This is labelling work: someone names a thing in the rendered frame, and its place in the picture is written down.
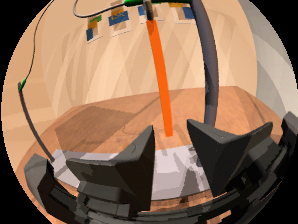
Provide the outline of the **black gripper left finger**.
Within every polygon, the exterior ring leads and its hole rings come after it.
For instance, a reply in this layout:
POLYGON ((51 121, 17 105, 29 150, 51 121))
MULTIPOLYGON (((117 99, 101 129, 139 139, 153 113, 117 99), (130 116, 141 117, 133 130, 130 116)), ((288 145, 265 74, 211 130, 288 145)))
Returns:
POLYGON ((112 160, 68 159, 69 171, 78 180, 88 183, 117 186, 140 205, 142 212, 150 212, 154 163, 156 163, 156 136, 153 124, 148 125, 120 155, 112 160))

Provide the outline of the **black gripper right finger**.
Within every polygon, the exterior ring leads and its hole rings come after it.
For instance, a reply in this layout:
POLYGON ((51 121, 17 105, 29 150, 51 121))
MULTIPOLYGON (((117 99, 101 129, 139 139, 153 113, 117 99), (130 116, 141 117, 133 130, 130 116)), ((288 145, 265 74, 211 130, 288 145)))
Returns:
POLYGON ((186 119, 186 129, 204 168, 202 171, 208 179, 210 192, 217 197, 226 193, 225 186, 241 167, 246 153, 271 135, 273 121, 241 136, 193 119, 186 119))

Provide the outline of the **orange handle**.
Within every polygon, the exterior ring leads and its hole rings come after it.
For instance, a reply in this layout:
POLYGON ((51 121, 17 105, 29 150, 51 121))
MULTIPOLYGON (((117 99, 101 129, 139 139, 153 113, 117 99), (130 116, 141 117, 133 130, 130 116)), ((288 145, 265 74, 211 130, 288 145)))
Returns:
POLYGON ((148 24, 148 35, 150 44, 152 44, 152 51, 154 57, 154 64, 156 64, 158 88, 160 88, 162 116, 164 116, 165 137, 172 137, 172 107, 170 107, 170 97, 168 93, 168 81, 166 81, 166 69, 164 53, 161 49, 160 35, 158 35, 158 28, 154 18, 153 6, 150 0, 144 0, 142 4, 144 8, 144 15, 146 24, 148 24))

